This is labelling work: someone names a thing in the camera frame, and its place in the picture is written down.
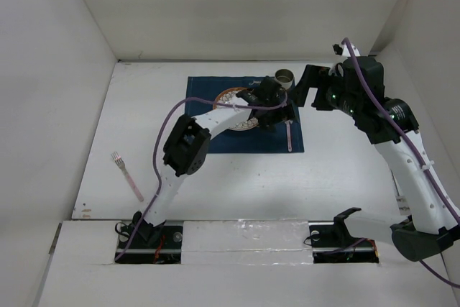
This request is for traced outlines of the pink handled knife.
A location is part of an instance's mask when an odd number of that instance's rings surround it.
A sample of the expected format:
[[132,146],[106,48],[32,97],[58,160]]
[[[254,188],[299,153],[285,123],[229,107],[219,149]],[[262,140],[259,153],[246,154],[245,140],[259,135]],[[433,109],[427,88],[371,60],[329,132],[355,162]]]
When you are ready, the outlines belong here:
[[291,122],[287,121],[285,122],[286,126],[286,136],[287,136],[287,150],[288,152],[292,152],[293,147],[292,147],[292,135],[291,135]]

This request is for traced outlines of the dark blue cloth placemat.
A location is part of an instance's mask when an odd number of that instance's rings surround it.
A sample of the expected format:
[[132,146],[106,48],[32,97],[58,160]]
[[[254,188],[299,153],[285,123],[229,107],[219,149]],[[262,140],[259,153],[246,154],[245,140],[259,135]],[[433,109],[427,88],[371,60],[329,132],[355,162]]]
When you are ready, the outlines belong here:
[[[190,76],[186,88],[187,97],[215,100],[224,90],[234,87],[254,88],[263,80],[262,76]],[[303,134],[299,111],[291,126],[292,152],[288,152],[285,123],[278,124],[274,132],[259,127],[249,131],[226,130],[211,140],[210,154],[283,154],[303,152]]]

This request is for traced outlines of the white cup with cork base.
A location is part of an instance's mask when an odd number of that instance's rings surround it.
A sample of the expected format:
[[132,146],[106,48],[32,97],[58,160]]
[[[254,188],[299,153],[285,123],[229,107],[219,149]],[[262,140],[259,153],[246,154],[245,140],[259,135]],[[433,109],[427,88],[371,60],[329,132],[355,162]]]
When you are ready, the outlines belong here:
[[280,69],[275,72],[274,79],[288,91],[293,86],[295,77],[291,70]]

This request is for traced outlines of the floral patterned ceramic bowl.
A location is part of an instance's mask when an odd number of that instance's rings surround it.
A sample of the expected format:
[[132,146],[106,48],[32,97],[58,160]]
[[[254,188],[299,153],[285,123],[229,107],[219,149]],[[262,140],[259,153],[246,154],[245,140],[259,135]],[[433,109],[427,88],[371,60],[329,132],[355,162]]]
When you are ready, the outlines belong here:
[[[222,91],[215,99],[216,103],[223,103],[227,104],[230,102],[230,100],[235,97],[238,92],[246,90],[245,87],[234,87],[234,88],[228,88],[224,91]],[[248,119],[244,122],[239,122],[238,124],[235,124],[232,127],[229,127],[229,130],[235,131],[235,132],[243,132],[243,131],[249,131],[250,129],[254,129],[258,127],[258,120],[254,117],[251,119]]]

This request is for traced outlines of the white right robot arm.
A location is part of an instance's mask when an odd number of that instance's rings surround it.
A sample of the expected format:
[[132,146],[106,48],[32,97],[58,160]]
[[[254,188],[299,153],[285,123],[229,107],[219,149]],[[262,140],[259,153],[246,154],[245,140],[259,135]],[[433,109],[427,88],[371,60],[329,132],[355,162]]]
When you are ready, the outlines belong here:
[[410,213],[382,216],[353,207],[337,214],[327,232],[310,238],[333,241],[333,255],[366,238],[394,245],[412,262],[442,253],[459,240],[459,208],[428,159],[414,113],[405,101],[385,96],[381,63],[360,55],[348,39],[335,44],[333,51],[344,61],[330,68],[307,65],[289,97],[302,107],[314,88],[314,109],[350,116],[387,163]]

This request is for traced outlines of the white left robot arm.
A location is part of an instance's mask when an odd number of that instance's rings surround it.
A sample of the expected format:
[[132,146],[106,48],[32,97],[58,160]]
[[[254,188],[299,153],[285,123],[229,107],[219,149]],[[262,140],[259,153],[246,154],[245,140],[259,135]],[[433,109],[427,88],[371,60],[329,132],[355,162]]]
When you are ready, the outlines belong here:
[[257,119],[260,128],[273,130],[276,124],[294,119],[294,108],[304,104],[299,85],[287,91],[275,79],[266,77],[257,87],[239,91],[226,102],[216,102],[216,108],[204,114],[180,116],[165,140],[164,155],[158,165],[157,153],[166,127],[163,124],[152,156],[157,190],[144,211],[133,216],[130,238],[136,238],[145,247],[158,243],[170,204],[183,181],[203,166],[212,139],[252,118]]

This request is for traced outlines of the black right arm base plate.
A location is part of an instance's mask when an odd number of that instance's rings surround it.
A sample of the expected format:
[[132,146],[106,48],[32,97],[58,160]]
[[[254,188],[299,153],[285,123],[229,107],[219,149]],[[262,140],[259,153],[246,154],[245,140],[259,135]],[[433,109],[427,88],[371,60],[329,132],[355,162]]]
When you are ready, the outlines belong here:
[[352,237],[344,221],[360,208],[350,208],[332,221],[309,221],[309,235],[303,240],[313,251],[314,264],[375,263],[378,264],[374,240]]

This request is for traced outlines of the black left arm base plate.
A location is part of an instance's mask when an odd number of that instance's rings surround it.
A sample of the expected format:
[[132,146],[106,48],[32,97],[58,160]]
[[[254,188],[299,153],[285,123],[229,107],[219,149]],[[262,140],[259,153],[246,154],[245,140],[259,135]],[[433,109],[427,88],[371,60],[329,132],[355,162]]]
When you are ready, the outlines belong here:
[[180,264],[183,243],[183,223],[163,223],[152,226],[145,220],[140,224],[128,250],[119,258],[128,245],[135,222],[126,224],[116,223],[114,230],[118,235],[118,244],[115,251],[117,264],[153,264],[170,265]]

